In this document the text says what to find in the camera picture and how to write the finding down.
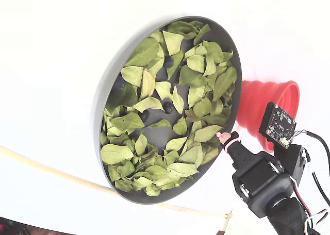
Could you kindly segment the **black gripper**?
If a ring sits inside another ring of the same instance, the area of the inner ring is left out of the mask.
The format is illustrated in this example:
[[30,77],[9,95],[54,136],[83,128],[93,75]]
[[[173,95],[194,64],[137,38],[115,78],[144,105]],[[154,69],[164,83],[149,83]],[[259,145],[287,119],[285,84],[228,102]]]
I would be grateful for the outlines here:
[[217,132],[216,136],[233,160],[237,194],[258,218],[269,215],[277,203],[291,196],[293,183],[279,160],[266,152],[250,152],[236,131]]

